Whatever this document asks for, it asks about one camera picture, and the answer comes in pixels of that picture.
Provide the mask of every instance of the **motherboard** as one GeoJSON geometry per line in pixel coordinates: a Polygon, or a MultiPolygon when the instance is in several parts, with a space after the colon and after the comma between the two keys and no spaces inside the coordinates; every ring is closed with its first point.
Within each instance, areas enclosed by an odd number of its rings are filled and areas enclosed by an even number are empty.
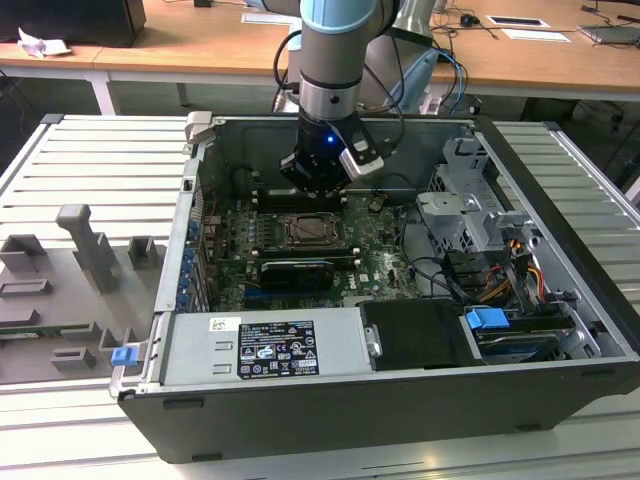
{"type": "Polygon", "coordinates": [[[269,213],[220,201],[204,219],[210,305],[217,311],[356,306],[418,298],[400,247],[401,206],[348,195],[339,211],[269,213]]]}

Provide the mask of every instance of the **white sticker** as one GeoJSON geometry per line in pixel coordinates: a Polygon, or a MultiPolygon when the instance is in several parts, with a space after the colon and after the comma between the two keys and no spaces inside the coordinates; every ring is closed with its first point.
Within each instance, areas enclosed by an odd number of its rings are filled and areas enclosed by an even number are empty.
{"type": "Polygon", "coordinates": [[[40,335],[37,333],[6,333],[0,335],[0,340],[23,340],[25,338],[38,338],[40,335]]]}
{"type": "Polygon", "coordinates": [[[315,367],[318,364],[316,360],[298,360],[298,367],[315,367]]]}
{"type": "Polygon", "coordinates": [[[211,317],[209,320],[210,332],[237,332],[240,328],[242,317],[211,317]]]}

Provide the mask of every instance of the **paper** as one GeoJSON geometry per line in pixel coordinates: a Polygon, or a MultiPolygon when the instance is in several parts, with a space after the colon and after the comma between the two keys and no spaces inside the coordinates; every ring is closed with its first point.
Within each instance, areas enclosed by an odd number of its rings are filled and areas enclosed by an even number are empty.
{"type": "Polygon", "coordinates": [[[242,23],[257,23],[263,25],[291,25],[295,17],[277,15],[273,13],[243,13],[242,23]]]}
{"type": "Polygon", "coordinates": [[[545,42],[571,42],[567,37],[557,32],[514,30],[503,28],[502,32],[513,40],[542,40],[545,42]]]}
{"type": "Polygon", "coordinates": [[[32,57],[44,58],[45,56],[71,53],[71,49],[62,40],[42,40],[23,32],[21,28],[18,31],[20,32],[18,45],[32,57]]]}

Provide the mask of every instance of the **warning label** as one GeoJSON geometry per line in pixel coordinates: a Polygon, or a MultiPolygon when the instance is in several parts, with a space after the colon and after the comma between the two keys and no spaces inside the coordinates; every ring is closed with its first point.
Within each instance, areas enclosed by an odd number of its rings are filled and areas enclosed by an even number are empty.
{"type": "Polygon", "coordinates": [[[238,337],[243,380],[320,373],[312,321],[241,323],[238,337]]]}

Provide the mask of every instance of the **blue tab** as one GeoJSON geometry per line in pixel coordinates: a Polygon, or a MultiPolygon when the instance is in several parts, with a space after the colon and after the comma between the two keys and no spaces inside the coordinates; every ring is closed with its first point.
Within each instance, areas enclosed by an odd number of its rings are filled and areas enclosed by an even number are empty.
{"type": "Polygon", "coordinates": [[[131,367],[138,365],[139,347],[118,347],[111,354],[111,365],[114,367],[131,367]]]}
{"type": "Polygon", "coordinates": [[[511,325],[501,308],[474,308],[466,317],[472,329],[508,328],[511,325]]]}
{"type": "Polygon", "coordinates": [[[187,295],[186,293],[179,293],[178,295],[176,295],[176,303],[178,305],[185,306],[187,303],[189,303],[189,295],[187,295]]]}

